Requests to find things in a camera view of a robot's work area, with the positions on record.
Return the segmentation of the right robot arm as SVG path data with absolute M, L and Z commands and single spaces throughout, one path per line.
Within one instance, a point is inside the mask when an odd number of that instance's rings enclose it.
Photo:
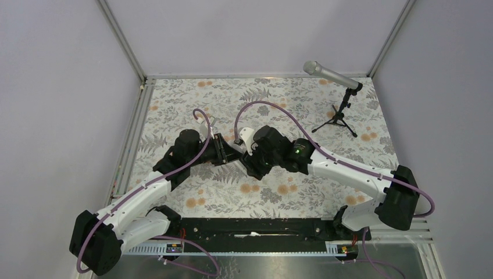
M 407 231 L 414 218 L 419 193 L 410 169 L 397 170 L 365 165 L 343 158 L 308 139 L 289 140 L 275 128 L 264 126 L 255 131 L 242 128 L 239 142 L 246 151 L 240 159 L 246 173 L 261 180 L 272 168 L 329 178 L 371 197 L 355 206 L 343 206 L 334 216 L 334 234 L 348 239 L 365 227 L 384 224 Z

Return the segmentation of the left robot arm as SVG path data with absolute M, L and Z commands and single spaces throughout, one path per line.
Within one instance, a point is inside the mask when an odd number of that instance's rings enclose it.
M 124 251 L 158 235 L 178 236 L 179 221 L 166 213 L 158 211 L 144 218 L 140 214 L 184 182 L 193 166 L 221 166 L 242 155 L 221 134 L 208 134 L 202 141 L 196 130 L 183 130 L 138 187 L 95 213 L 85 210 L 77 216 L 69 245 L 77 258 L 77 271 L 104 275 Z

